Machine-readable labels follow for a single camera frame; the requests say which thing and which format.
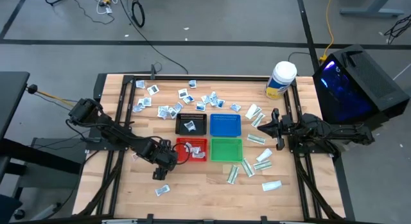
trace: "concrete floor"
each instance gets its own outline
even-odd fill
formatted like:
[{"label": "concrete floor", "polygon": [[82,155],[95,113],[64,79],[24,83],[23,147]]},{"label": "concrete floor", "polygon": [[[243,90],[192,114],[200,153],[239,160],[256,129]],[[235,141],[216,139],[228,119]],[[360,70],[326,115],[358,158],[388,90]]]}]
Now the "concrete floor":
[{"label": "concrete floor", "polygon": [[[333,0],[329,18],[336,44],[385,44],[385,32],[396,19],[366,19],[341,16],[345,6],[365,6],[372,0]],[[387,7],[411,13],[411,0],[390,0]],[[0,1],[0,23],[5,24],[19,0]],[[79,0],[95,20],[109,21],[96,14],[96,2]],[[146,11],[146,26],[141,32],[149,40],[185,39],[198,41],[263,41],[306,43],[297,0],[141,0]],[[315,43],[330,41],[325,22],[328,0],[304,0]],[[8,30],[5,39],[14,40],[142,40],[129,25],[119,4],[113,5],[116,20],[109,25],[92,23],[83,16],[73,0],[54,8],[44,0],[26,0]],[[393,44],[411,45],[411,31]],[[293,51],[306,48],[233,47],[233,46],[158,46],[159,51],[183,64],[190,74],[268,75],[278,61]],[[321,56],[322,49],[317,49]],[[411,64],[411,50],[367,50],[387,74],[395,77]],[[28,71],[29,83],[63,98],[92,96],[98,73],[147,71],[158,61],[163,74],[184,71],[159,56],[149,46],[91,45],[17,45],[0,44],[2,71]],[[302,76],[311,76],[313,68],[308,55],[294,55]],[[411,71],[396,81],[405,90],[411,88]],[[74,135],[64,124],[67,112],[38,97],[25,94],[6,137],[29,144],[33,137],[64,138]],[[411,193],[410,131],[411,111],[397,117],[374,132],[376,142],[343,153],[354,213],[358,221],[408,223]],[[11,195],[16,178],[8,175],[0,193]],[[39,207],[62,202],[70,189],[27,189],[23,192],[23,209],[28,216]],[[71,212],[74,200],[58,216]]]}]

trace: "wooden table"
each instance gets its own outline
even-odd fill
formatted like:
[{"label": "wooden table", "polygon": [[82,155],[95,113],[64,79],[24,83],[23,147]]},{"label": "wooden table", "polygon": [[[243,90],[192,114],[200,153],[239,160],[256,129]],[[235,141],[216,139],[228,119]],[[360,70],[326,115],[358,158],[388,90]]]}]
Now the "wooden table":
[{"label": "wooden table", "polygon": [[[105,81],[101,104],[104,111],[112,117],[116,113],[122,79],[122,74],[112,74],[107,75]],[[147,214],[152,213],[154,218],[160,219],[260,220],[260,216],[267,216],[268,220],[303,220],[293,155],[287,147],[283,151],[276,151],[276,140],[252,127],[252,120],[244,116],[250,105],[255,103],[266,115],[261,124],[268,123],[271,120],[270,113],[273,108],[276,107],[281,114],[285,114],[284,99],[268,99],[264,93],[265,82],[197,81],[197,88],[190,89],[185,80],[146,81],[146,87],[154,84],[159,87],[160,92],[152,96],[153,106],[132,114],[131,121],[135,123],[131,126],[136,135],[159,135],[175,143],[177,138],[175,120],[170,118],[163,120],[157,117],[157,107],[173,106],[179,101],[184,105],[183,113],[202,113],[195,110],[195,102],[185,105],[178,98],[177,91],[188,88],[196,101],[201,101],[201,96],[215,91],[220,99],[225,100],[225,105],[222,109],[207,105],[205,113],[208,115],[212,113],[235,114],[230,106],[233,103],[241,105],[238,113],[241,115],[243,156],[250,164],[254,164],[256,157],[265,148],[270,148],[274,153],[270,157],[273,167],[257,171],[256,175],[249,178],[241,164],[236,164],[240,167],[240,172],[235,184],[231,185],[226,182],[231,163],[188,162],[176,166],[172,172],[168,173],[165,181],[158,181],[152,180],[152,173],[156,166],[141,159],[134,162],[133,152],[128,150],[121,173],[116,218],[146,218]],[[303,113],[307,112],[320,117],[320,107],[312,78],[298,77],[297,84]],[[137,89],[134,101],[143,97],[150,97],[148,91]],[[292,94],[290,98],[294,108]],[[122,119],[126,113],[126,105],[123,108]],[[248,134],[266,138],[266,144],[262,146],[248,141]],[[206,137],[210,140],[209,130]],[[102,151],[88,161],[84,167],[73,214],[80,212],[100,187],[106,157],[107,152]],[[318,190],[335,212],[344,216],[332,159],[326,154],[312,154],[311,158]],[[276,180],[281,180],[282,188],[263,192],[262,183]],[[156,196],[155,189],[164,184],[168,184],[171,191]],[[314,217],[310,193],[307,198],[311,217]]]}]

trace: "wire bundle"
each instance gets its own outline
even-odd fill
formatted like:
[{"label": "wire bundle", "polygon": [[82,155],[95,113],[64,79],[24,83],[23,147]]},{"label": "wire bundle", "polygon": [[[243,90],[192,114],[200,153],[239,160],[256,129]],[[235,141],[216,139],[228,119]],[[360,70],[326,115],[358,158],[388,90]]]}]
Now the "wire bundle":
[{"label": "wire bundle", "polygon": [[395,38],[398,38],[404,31],[411,27],[411,15],[405,17],[404,19],[398,20],[392,28],[384,33],[384,36],[389,35],[387,44],[390,45]]}]

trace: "blue light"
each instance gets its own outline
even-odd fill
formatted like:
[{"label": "blue light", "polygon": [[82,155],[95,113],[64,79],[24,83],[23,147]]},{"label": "blue light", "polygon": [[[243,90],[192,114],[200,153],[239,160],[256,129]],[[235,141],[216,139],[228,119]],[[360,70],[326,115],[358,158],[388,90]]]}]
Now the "blue light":
[{"label": "blue light", "polygon": [[327,66],[324,68],[324,70],[329,69],[330,67],[334,66],[334,61],[331,61],[330,63],[327,64]]},{"label": "blue light", "polygon": [[323,78],[321,78],[321,81],[326,86],[326,88],[328,88],[327,82]]}]

